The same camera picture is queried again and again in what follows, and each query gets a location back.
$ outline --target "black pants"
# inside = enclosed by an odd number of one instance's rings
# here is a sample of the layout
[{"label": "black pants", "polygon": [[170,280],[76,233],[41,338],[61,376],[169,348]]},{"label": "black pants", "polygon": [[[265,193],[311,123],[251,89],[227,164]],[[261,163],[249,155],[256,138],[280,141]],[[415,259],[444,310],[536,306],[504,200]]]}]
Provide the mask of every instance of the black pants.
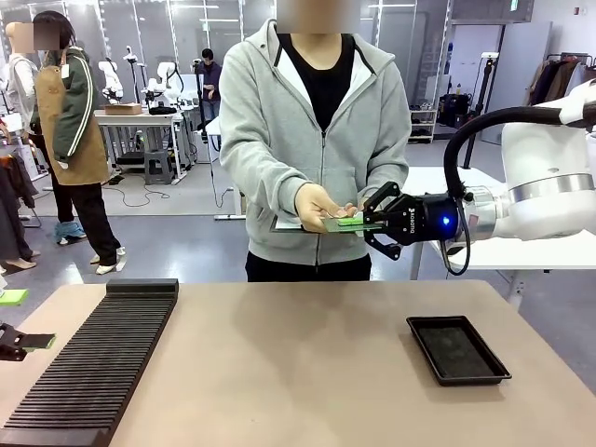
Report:
[{"label": "black pants", "polygon": [[54,189],[54,197],[56,197],[56,207],[58,208],[58,220],[60,222],[72,222],[75,217],[73,215],[73,200],[68,191],[68,186],[62,186],[56,179],[54,169],[49,162],[49,155],[47,154],[46,141],[43,135],[29,135],[31,141],[42,152],[47,162],[47,172],[52,179],[52,188]]},{"label": "black pants", "polygon": [[72,198],[83,230],[89,244],[100,256],[100,265],[115,265],[115,251],[120,242],[114,237],[112,228],[105,214],[102,198],[102,186],[99,183],[78,186],[63,186]]},{"label": "black pants", "polygon": [[368,254],[355,261],[313,266],[274,263],[249,252],[246,274],[249,282],[368,281],[371,266]]}]

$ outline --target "hanging clothes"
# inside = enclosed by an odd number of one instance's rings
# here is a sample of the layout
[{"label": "hanging clothes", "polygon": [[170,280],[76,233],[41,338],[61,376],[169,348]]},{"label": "hanging clothes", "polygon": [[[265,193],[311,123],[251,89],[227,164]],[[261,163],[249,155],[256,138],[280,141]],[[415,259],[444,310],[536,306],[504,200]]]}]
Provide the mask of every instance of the hanging clothes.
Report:
[{"label": "hanging clothes", "polygon": [[18,206],[19,200],[12,190],[7,172],[0,166],[0,261],[19,258],[30,261],[33,256],[25,241]]},{"label": "hanging clothes", "polygon": [[536,70],[536,73],[534,75],[534,79],[532,81],[532,85],[530,86],[530,88],[528,89],[528,96],[525,99],[525,103],[527,105],[532,105],[532,98],[534,97],[534,92],[536,90],[536,86],[538,84],[538,81],[540,80],[540,77],[542,77],[542,74],[544,73],[544,69],[547,68],[547,66],[549,65],[549,61],[544,61],[540,64],[540,66],[538,67],[538,69]]},{"label": "hanging clothes", "polygon": [[532,96],[531,105],[541,104],[546,101],[547,95],[549,94],[552,81],[559,72],[559,69],[565,64],[565,62],[550,62],[542,72],[542,75],[536,83],[534,95]]},{"label": "hanging clothes", "polygon": [[596,66],[587,68],[584,73],[584,82],[592,81],[594,79],[596,79]]},{"label": "hanging clothes", "polygon": [[39,192],[35,189],[22,158],[18,154],[3,156],[0,158],[0,165],[6,170],[10,185],[17,197],[22,198],[27,208],[35,208],[34,196]]},{"label": "hanging clothes", "polygon": [[571,79],[569,79],[569,84],[567,85],[567,90],[565,91],[565,96],[569,96],[571,90],[576,87],[581,86],[584,83],[584,76],[586,75],[586,64],[579,63],[576,65],[574,72],[571,74]]},{"label": "hanging clothes", "polygon": [[559,67],[559,70],[550,85],[549,93],[545,98],[546,102],[556,101],[565,96],[565,91],[567,91],[571,75],[574,73],[578,64],[579,61],[567,61]]}]

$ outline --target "black hair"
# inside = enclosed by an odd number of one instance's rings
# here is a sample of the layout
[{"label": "black hair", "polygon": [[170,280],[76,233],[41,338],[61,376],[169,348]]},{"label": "black hair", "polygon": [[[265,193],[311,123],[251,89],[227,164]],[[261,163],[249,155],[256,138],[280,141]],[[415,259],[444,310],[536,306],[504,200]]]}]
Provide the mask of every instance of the black hair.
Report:
[{"label": "black hair", "polygon": [[213,51],[211,48],[205,48],[203,50],[203,59],[211,59],[213,61]]},{"label": "black hair", "polygon": [[34,24],[50,23],[58,27],[60,33],[60,49],[65,49],[76,44],[75,30],[73,25],[60,12],[44,11],[34,17]]}]

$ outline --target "black tray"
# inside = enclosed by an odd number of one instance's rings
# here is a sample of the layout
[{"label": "black tray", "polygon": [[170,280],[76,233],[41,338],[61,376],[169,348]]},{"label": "black tray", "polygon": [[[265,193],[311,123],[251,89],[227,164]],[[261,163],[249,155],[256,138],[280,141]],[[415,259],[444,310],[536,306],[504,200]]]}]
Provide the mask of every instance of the black tray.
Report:
[{"label": "black tray", "polygon": [[439,385],[497,385],[511,378],[466,317],[409,317],[406,321]]}]

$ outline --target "cardboard box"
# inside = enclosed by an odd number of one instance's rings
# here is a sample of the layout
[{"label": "cardboard box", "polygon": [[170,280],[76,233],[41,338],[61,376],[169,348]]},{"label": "cardboard box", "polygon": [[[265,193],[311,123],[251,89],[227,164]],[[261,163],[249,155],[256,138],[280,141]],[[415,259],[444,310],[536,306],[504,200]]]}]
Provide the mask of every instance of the cardboard box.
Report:
[{"label": "cardboard box", "polygon": [[108,104],[103,106],[106,115],[140,115],[142,108],[140,104],[131,102],[130,104]]}]

